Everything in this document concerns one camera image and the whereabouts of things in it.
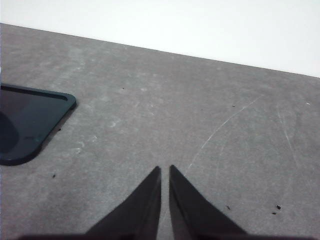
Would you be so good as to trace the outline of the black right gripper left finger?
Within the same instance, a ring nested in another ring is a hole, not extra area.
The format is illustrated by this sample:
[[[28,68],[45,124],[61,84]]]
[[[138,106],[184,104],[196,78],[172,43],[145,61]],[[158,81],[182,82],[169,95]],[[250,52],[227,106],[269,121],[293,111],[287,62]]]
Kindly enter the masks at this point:
[[[90,237],[156,237],[161,212],[161,169],[156,166],[114,210],[92,226]]]

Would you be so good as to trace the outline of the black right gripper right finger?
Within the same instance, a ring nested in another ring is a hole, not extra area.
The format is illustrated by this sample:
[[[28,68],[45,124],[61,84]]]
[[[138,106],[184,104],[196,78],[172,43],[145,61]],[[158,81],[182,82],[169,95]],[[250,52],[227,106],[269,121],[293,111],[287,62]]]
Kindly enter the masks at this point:
[[[169,208],[175,237],[243,237],[247,233],[212,205],[175,165],[169,168]]]

